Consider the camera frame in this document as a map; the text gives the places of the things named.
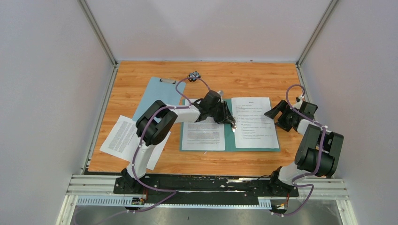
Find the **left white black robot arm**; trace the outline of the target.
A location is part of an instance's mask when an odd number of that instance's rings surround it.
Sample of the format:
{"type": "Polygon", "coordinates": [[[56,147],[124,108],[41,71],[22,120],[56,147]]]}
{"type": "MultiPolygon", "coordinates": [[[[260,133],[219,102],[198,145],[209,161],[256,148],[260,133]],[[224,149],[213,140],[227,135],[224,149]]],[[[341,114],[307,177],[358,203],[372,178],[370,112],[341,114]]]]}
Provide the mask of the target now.
{"type": "Polygon", "coordinates": [[[129,165],[121,171],[115,181],[115,192],[137,194],[143,190],[143,178],[155,147],[161,144],[176,123],[201,122],[212,118],[216,124],[229,124],[236,130],[236,121],[227,103],[219,92],[210,90],[204,98],[187,105],[168,105],[156,100],[137,120],[136,134],[132,141],[135,146],[129,165]]]}

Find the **printed text paper sheet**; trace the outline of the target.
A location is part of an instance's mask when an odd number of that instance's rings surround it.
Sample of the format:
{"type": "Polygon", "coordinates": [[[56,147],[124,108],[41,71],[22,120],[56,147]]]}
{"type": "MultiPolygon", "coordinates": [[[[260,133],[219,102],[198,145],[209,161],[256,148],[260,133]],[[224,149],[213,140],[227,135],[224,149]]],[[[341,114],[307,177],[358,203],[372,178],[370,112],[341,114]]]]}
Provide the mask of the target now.
{"type": "Polygon", "coordinates": [[[213,118],[200,122],[181,124],[181,151],[225,151],[225,131],[223,124],[213,118]]]}

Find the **green file folder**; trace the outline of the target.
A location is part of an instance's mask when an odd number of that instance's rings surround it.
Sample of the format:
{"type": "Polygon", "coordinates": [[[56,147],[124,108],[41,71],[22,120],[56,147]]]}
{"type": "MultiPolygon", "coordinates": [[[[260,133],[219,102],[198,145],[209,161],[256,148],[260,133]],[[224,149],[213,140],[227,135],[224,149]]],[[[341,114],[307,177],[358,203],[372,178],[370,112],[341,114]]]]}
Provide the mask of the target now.
{"type": "MultiPolygon", "coordinates": [[[[232,108],[231,108],[231,99],[226,99],[225,100],[228,104],[228,107],[232,113],[232,108]]],[[[225,147],[226,150],[225,152],[237,152],[234,150],[234,132],[235,130],[232,129],[230,124],[223,124],[224,125],[224,131],[225,131],[225,147]]]]}

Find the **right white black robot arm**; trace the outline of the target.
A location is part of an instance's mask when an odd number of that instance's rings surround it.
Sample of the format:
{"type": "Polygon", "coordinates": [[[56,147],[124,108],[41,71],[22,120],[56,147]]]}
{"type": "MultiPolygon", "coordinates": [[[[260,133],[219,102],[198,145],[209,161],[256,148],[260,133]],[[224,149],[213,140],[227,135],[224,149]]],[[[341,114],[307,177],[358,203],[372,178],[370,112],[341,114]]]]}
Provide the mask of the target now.
{"type": "Polygon", "coordinates": [[[274,119],[280,112],[281,116],[275,125],[284,131],[294,129],[303,135],[294,162],[288,166],[280,166],[271,173],[267,189],[273,195],[284,195],[294,189],[294,181],[306,176],[331,177],[338,165],[344,136],[327,130],[313,122],[318,106],[297,99],[290,107],[285,100],[280,101],[265,116],[274,119]]]}

